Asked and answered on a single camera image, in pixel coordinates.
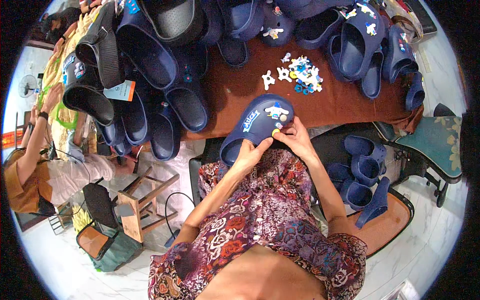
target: wood frame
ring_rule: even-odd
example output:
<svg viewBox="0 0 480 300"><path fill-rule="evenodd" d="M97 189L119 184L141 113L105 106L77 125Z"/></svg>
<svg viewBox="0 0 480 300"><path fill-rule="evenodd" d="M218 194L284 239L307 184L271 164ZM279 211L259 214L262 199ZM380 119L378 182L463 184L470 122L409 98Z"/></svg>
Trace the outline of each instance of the wood frame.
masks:
<svg viewBox="0 0 480 300"><path fill-rule="evenodd" d="M149 167L144 175L140 176L135 180L131 187L126 191L118 191L118 200L117 205L121 204L130 204L135 212L133 216L123 216L121 217L123 230L126 235L132 239L142 243L144 241L144 234L152 231L158 226L166 223L167 217L175 217L178 212L174 212L168 216L162 216L156 212L156 197L172 183L176 182L180 177L179 174L175 174L167 181L158 180L150 177L152 172L152 167ZM145 195L143 198L138 199L133 197L132 194L135 190L142 184L144 180L151 182L152 191ZM147 224L142 227L141 220L145 219L148 216L157 217L158 220Z"/></svg>

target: red sign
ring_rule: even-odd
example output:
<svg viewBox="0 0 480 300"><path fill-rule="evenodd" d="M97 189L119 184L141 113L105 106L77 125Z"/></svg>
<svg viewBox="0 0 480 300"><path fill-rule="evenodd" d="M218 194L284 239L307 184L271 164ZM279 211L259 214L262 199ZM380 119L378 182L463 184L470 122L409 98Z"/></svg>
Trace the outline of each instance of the red sign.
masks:
<svg viewBox="0 0 480 300"><path fill-rule="evenodd" d="M24 131L22 128L17 129L17 147L20 146L22 143L22 137L24 135ZM15 147L15 132L7 132L2 133L1 135L1 143L3 149Z"/></svg>

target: blue glove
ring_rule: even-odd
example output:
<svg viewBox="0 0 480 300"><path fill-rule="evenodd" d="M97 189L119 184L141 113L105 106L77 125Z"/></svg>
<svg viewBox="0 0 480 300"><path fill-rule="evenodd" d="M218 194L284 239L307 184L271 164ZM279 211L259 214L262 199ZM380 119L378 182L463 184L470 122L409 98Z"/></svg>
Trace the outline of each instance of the blue glove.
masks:
<svg viewBox="0 0 480 300"><path fill-rule="evenodd" d="M73 143L73 136L75 136L75 130L71 130L68 133L67 138L67 151L68 160L73 161L77 164L85 162L85 156L82 152L82 149Z"/></svg>

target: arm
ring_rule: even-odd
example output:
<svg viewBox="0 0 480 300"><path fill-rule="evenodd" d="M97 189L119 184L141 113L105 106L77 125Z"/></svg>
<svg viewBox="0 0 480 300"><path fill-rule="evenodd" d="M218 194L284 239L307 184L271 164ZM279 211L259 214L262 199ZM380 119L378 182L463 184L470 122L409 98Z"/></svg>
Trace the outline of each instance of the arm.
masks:
<svg viewBox="0 0 480 300"><path fill-rule="evenodd" d="M58 83L50 88L41 112L50 113L55 104L58 102L61 91L61 83ZM39 117L30 136L30 141L28 143L25 155L19 158L17 161L17 174L21 185L25 184L27 179L30 177L30 175L32 175L36 168L36 163L40 157L40 148L42 147L45 138L46 127L47 120L43 117Z"/></svg>
<svg viewBox="0 0 480 300"><path fill-rule="evenodd" d="M192 242L199 234L199 225L206 215L214 213L235 191L238 183L251 172L260 161L273 139L263 140L256 148L252 142L243 140L239 156L232 168L218 182L216 187L193 209L183 224L172 246L180 242Z"/></svg>
<svg viewBox="0 0 480 300"><path fill-rule="evenodd" d="M308 137L308 132L300 119L295 116L293 124L283 128L281 132L275 133L274 138L289 146L293 153L298 155L307 165L328 222L328 235L334 233L351 234L342 198L328 177L325 167L318 158Z"/></svg>
<svg viewBox="0 0 480 300"><path fill-rule="evenodd" d="M68 27L67 31L63 34L65 38L67 38L73 31L77 29L78 22L73 22L70 27ZM60 37L60 39L57 41L55 44L55 47L53 48L53 54L57 53L57 51L60 49L60 47L66 42L66 40L63 37Z"/></svg>
<svg viewBox="0 0 480 300"><path fill-rule="evenodd" d="M36 124L36 117L37 117L37 111L36 111L36 105L33 105L32 110L30 111L30 123L32 123L33 126ZM30 135L32 133L30 132L30 126L27 127L24 133L24 137L22 138L22 148L26 148L28 145L28 140L30 139Z"/></svg>

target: teal cushion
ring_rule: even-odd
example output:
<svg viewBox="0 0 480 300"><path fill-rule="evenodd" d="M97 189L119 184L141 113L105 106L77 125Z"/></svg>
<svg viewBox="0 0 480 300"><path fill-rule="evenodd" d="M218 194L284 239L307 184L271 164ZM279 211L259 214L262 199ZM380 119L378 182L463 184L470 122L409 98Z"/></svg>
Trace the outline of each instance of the teal cushion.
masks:
<svg viewBox="0 0 480 300"><path fill-rule="evenodd" d="M396 143L420 151L447 176L456 178L462 174L461 124L459 117L422 117L415 132L399 137Z"/></svg>

